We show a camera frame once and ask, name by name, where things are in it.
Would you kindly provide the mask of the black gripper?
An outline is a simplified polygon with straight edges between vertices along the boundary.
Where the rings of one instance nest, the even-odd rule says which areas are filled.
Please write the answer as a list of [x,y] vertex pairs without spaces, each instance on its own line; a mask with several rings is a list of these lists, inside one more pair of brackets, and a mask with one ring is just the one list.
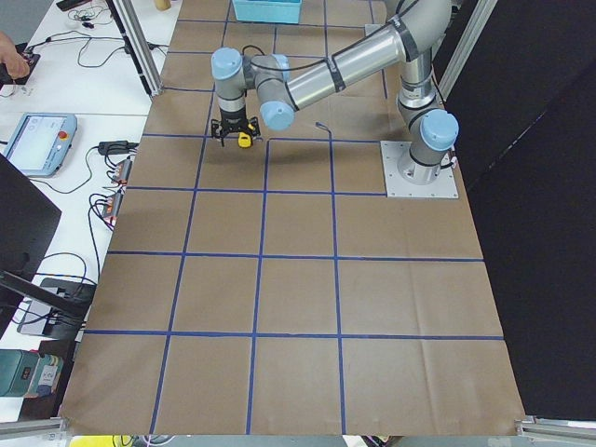
[[237,111],[220,110],[221,120],[213,118],[210,121],[210,136],[224,146],[224,139],[230,133],[249,133],[253,140],[260,136],[259,121],[256,116],[248,120],[245,109]]

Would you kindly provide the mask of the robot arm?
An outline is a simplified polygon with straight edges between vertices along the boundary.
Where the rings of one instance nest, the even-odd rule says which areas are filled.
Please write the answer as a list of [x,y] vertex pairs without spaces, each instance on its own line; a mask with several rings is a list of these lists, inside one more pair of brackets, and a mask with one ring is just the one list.
[[230,133],[253,138],[261,124],[285,130],[296,112],[400,62],[397,106],[413,140],[397,168],[409,183],[434,183],[459,132],[456,118],[439,108],[432,83],[432,47],[451,15],[449,1],[388,1],[385,24],[306,65],[296,78],[283,55],[246,56],[235,48],[218,48],[210,65],[221,116],[211,122],[212,138],[223,140]]

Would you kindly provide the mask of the person hand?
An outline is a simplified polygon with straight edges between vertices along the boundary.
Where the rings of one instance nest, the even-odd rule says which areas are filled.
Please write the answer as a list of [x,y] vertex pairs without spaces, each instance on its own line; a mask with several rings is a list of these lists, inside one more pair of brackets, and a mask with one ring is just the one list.
[[17,51],[14,42],[4,32],[0,32],[0,57],[12,79],[20,79],[30,73],[30,66]]

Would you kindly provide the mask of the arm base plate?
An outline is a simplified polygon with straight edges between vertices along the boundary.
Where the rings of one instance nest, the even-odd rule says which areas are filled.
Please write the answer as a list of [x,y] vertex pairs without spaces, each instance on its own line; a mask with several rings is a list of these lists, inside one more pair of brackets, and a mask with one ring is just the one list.
[[436,166],[416,163],[410,142],[380,141],[381,158],[388,198],[458,199],[454,166],[449,154]]

